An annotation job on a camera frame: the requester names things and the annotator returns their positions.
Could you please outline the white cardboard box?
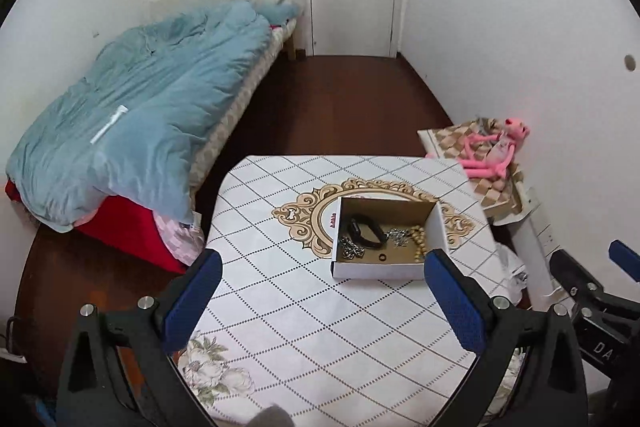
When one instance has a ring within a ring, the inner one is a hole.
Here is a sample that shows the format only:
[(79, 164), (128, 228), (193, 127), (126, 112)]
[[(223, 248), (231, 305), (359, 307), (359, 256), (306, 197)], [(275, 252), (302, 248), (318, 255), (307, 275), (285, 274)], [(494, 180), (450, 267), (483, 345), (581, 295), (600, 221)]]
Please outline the white cardboard box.
[[(386, 246), (375, 251), (356, 245), (347, 233), (351, 215), (378, 222)], [(335, 213), (331, 275), (337, 280), (410, 282), (424, 277), (423, 263), (433, 249), (449, 251), (440, 202), (408, 199), (342, 197)], [(387, 260), (378, 260), (386, 254)]]

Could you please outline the black smart watch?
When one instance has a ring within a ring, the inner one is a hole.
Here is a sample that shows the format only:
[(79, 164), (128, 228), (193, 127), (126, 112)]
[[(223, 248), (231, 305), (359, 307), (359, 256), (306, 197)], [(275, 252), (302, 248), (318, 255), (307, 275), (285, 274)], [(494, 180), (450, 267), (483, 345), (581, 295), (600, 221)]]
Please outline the black smart watch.
[(382, 249), (386, 246), (387, 235), (372, 218), (355, 213), (347, 223), (347, 233), (358, 246), (368, 249)]

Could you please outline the pink checked pillow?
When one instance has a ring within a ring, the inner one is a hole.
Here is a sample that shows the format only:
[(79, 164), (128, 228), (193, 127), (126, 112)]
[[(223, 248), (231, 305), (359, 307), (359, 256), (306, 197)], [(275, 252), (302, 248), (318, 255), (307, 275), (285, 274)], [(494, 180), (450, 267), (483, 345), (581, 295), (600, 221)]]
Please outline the pink checked pillow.
[(204, 251), (205, 237), (201, 228), (201, 213), (192, 212), (190, 225), (152, 213), (160, 239), (172, 257), (190, 267)]

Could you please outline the white plastic bag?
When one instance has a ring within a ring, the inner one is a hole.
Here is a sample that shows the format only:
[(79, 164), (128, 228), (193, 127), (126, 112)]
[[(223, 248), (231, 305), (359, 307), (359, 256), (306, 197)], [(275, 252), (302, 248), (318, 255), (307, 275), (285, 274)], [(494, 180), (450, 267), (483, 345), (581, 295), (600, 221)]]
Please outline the white plastic bag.
[(500, 262), (503, 279), (496, 293), (518, 305), (527, 287), (528, 273), (523, 261), (506, 245), (497, 244), (496, 253)]

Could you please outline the red bed sheet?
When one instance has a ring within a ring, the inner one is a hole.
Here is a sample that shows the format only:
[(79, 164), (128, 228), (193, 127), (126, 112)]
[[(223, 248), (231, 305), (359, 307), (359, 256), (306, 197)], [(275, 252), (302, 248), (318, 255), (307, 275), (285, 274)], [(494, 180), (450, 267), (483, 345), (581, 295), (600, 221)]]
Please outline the red bed sheet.
[(152, 211), (122, 196), (108, 196), (93, 215), (76, 222), (74, 230), (167, 272), (186, 272), (186, 265), (160, 238)]

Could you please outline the brown checkered cushion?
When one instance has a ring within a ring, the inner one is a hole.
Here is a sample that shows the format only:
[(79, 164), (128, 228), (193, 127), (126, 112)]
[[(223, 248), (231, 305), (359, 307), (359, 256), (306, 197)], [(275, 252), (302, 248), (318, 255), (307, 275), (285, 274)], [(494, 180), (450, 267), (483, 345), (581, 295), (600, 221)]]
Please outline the brown checkered cushion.
[(442, 129), (420, 130), (428, 157), (453, 159), (471, 182), (472, 194), (489, 218), (519, 215), (523, 202), (523, 173), (516, 161), (530, 129), (518, 118), (476, 118)]

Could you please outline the white checked tablecloth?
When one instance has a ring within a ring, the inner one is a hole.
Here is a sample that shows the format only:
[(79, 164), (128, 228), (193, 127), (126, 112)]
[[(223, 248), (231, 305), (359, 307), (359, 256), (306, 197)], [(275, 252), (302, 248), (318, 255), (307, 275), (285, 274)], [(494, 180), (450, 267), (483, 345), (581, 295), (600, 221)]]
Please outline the white checked tablecloth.
[(424, 426), (471, 367), (425, 283), (332, 277), (344, 195), (440, 202), (454, 263), (488, 294), (506, 292), (454, 161), (247, 157), (221, 183), (207, 244), (224, 272), (178, 362), (217, 424), (278, 405), (299, 426)]

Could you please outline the pink panther plush toy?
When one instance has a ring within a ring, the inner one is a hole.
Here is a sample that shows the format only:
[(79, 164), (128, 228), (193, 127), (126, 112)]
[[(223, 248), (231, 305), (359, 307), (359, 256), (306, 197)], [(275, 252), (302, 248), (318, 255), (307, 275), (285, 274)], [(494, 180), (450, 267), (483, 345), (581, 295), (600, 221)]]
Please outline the pink panther plush toy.
[(435, 149), (431, 155), (455, 159), (470, 179), (505, 180), (529, 133), (518, 118), (480, 117), (426, 136)]

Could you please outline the light blue duvet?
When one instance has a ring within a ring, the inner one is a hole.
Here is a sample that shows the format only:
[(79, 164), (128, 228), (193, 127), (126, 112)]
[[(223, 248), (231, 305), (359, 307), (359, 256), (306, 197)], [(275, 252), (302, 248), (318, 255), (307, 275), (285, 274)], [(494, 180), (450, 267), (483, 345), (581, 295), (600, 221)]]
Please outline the light blue duvet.
[(22, 204), (65, 233), (122, 196), (193, 222), (196, 153), (265, 55), (293, 3), (201, 5), (126, 30), (32, 123), (6, 164)]

